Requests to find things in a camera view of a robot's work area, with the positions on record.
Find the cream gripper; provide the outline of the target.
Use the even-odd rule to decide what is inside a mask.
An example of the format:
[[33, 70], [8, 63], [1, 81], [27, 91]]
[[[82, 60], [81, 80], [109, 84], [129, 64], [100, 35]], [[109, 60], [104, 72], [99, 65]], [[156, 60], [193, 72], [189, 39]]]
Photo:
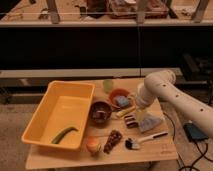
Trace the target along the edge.
[[137, 105], [142, 109], [137, 109], [135, 111], [135, 118], [138, 123], [141, 123], [145, 117], [145, 108], [153, 104], [156, 96], [153, 95], [143, 83], [137, 86], [137, 92], [135, 95], [135, 101]]

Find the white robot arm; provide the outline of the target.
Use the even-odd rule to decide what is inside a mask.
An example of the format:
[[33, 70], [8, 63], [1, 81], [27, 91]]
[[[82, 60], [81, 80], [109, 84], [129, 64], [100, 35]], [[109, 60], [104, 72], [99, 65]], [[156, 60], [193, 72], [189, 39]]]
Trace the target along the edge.
[[174, 86], [176, 75], [171, 70], [148, 74], [137, 86], [135, 100], [141, 109], [151, 106], [156, 98], [162, 98], [213, 138], [213, 108], [189, 96]]

